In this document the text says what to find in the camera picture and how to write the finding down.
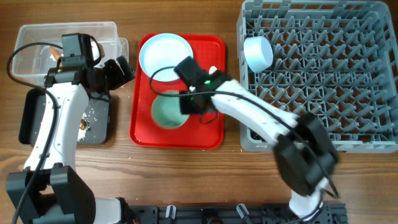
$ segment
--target red tray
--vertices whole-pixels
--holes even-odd
[[[156,34],[145,35],[139,44],[139,50],[154,35]],[[215,66],[219,70],[225,70],[225,44],[220,38],[211,35],[180,36],[191,45],[193,58],[201,68],[208,71],[211,66]],[[168,83],[154,80],[152,83],[154,88],[160,91],[187,89],[181,80]],[[130,123],[130,138],[134,143],[145,147],[179,149],[214,149],[221,144],[224,138],[224,116],[221,113],[210,124],[202,124],[198,115],[191,115],[181,127],[163,129],[155,124],[150,115],[150,108],[156,96],[149,89],[149,77],[142,71],[137,58]]]

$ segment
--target robotic arm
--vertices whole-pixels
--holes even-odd
[[[132,80],[134,72],[124,58],[118,58],[120,66],[110,60],[104,68],[94,68],[88,35],[63,35],[62,43],[65,55],[62,58],[62,71],[51,68],[45,79],[47,90],[56,97],[58,103],[58,120],[49,153],[41,155],[53,113],[53,104],[47,96],[42,126],[32,154],[25,163],[24,171],[9,175],[6,190],[17,207],[32,171],[37,167],[40,157],[45,156],[39,178],[20,213],[24,223],[133,223],[135,214],[123,198],[95,198],[79,178],[75,172],[75,149],[77,127],[90,93],[117,89]],[[325,188],[327,179],[315,161],[320,161],[329,175],[338,162],[338,155],[327,132],[314,115],[298,116],[277,109],[244,90],[227,74],[217,70],[209,75],[190,57],[178,64],[175,71],[192,90],[189,93],[214,92],[181,97],[182,113],[204,113],[209,108],[216,108],[246,124],[274,146],[279,173],[292,189],[289,203],[292,211],[299,217],[305,217],[317,209],[322,198],[321,189]],[[276,114],[290,128],[264,112],[264,108]],[[297,133],[311,148],[297,142]],[[54,194],[40,193],[47,185],[52,186]]]

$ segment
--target wooden table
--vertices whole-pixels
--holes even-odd
[[[389,3],[392,14],[398,12],[398,3]],[[229,73],[239,78],[236,20],[240,8],[241,1],[227,0],[0,4],[0,223],[10,223],[15,210],[5,191],[7,174],[21,170],[32,150],[17,138],[29,88],[8,79],[5,69],[21,26],[114,21],[119,36],[129,41],[133,66],[145,34],[217,35],[228,48]],[[133,89],[131,82],[113,92],[119,103],[109,141],[78,146],[76,151],[77,172],[97,197],[124,197],[130,205],[158,206],[289,201],[290,189],[279,179],[273,155],[242,151],[239,125],[232,118],[226,118],[222,145],[212,151],[135,146],[129,138]],[[347,204],[350,223],[398,223],[398,153],[341,154],[333,178],[340,202]]]

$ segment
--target cup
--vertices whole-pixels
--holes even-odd
[[[271,44],[263,36],[246,38],[243,53],[249,68],[256,73],[270,67],[274,59]]]
[[[164,93],[177,95],[179,91],[169,90]],[[150,113],[155,123],[164,129],[179,128],[189,118],[188,114],[181,114],[179,97],[157,96]]]

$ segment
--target dish rack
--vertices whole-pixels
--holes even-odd
[[[398,150],[397,41],[388,6],[379,1],[247,0],[236,24],[243,87],[273,106],[318,116],[346,152]],[[248,37],[271,43],[274,62],[250,71]],[[247,151],[270,151],[241,124]]]

